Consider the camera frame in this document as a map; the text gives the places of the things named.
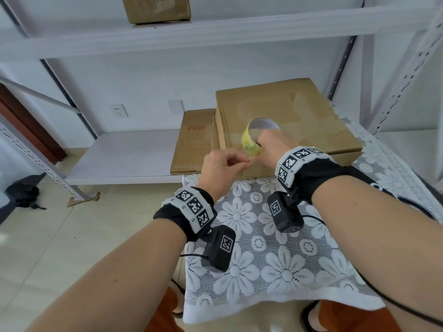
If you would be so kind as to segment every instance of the cardboard box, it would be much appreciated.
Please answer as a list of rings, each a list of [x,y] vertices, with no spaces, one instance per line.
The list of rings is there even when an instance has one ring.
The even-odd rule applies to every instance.
[[[216,98],[221,149],[241,149],[241,135],[249,121],[263,116],[277,122],[300,145],[315,146],[340,165],[351,165],[362,154],[362,145],[308,78],[217,91]],[[267,167],[255,166],[241,178],[273,174]]]
[[[189,21],[189,0],[123,0],[131,24]]]
[[[215,109],[185,111],[175,145],[171,175],[200,173],[203,159],[211,152]]]

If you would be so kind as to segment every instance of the black bag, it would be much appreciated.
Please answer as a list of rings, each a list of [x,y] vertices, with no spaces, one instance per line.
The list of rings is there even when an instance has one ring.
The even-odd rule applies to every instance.
[[[5,190],[5,194],[8,196],[9,200],[12,201],[17,207],[31,207],[33,209],[40,208],[46,210],[44,207],[40,207],[37,204],[37,197],[40,195],[40,190],[36,187],[35,175],[28,176],[20,179]]]

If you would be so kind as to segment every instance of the packing tape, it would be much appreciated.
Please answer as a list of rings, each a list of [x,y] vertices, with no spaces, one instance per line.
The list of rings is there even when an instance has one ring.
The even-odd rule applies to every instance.
[[[251,129],[281,129],[277,122],[271,119],[258,117],[252,119],[241,136],[243,149],[251,156],[258,156],[261,153],[261,147],[252,139],[249,131]]]

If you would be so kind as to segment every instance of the white lace tablecloth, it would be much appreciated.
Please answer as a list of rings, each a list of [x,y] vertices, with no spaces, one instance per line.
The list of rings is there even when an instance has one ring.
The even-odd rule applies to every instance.
[[[353,166],[395,195],[424,206],[440,223],[443,207],[412,170],[360,125],[342,117],[364,146]],[[197,184],[199,175],[183,176],[183,185]],[[325,225],[304,218],[295,234],[280,233],[266,203],[275,190],[283,191],[275,176],[236,181],[219,200],[213,226],[228,225],[236,232],[230,268],[213,273],[200,257],[186,257],[186,295],[183,320],[201,323],[234,314],[261,301],[328,299],[374,310],[384,306],[346,260]],[[304,203],[302,215],[320,218]],[[186,253],[202,254],[205,243],[186,245]]]

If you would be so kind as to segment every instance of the slipper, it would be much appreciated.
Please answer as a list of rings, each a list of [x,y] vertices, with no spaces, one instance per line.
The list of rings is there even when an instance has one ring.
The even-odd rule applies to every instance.
[[[186,290],[183,289],[183,288],[180,286],[180,284],[178,284],[178,283],[177,283],[176,281],[174,281],[173,279],[171,279],[171,281],[172,281],[172,283],[174,283],[174,284],[177,286],[177,288],[180,290],[180,292],[181,292],[183,295],[185,295]],[[172,315],[174,316],[174,318],[177,318],[177,319],[182,319],[182,318],[183,318],[183,312],[180,312],[180,313],[172,312]]]
[[[305,332],[318,332],[317,330],[312,328],[308,320],[309,312],[311,312],[311,310],[317,305],[317,303],[318,301],[313,301],[300,313],[300,325],[302,325],[302,328]]]

